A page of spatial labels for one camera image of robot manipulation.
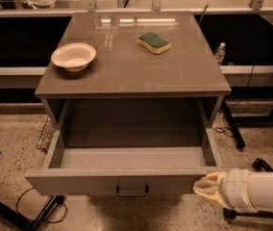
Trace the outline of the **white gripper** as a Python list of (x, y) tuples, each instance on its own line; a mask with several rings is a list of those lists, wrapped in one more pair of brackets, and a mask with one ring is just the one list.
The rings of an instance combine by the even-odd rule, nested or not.
[[(250, 208), (247, 191), (249, 174), (249, 170), (238, 168), (231, 169), (227, 173), (225, 171), (212, 172), (197, 180), (193, 190), (216, 205), (222, 206), (224, 198), (232, 209), (248, 210)], [(223, 198), (218, 191), (220, 185)]]

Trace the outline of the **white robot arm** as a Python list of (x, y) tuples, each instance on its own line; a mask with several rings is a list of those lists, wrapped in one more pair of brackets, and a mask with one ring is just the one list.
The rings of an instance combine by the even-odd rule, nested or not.
[(273, 214), (273, 171), (216, 171), (198, 179), (193, 191), (239, 214)]

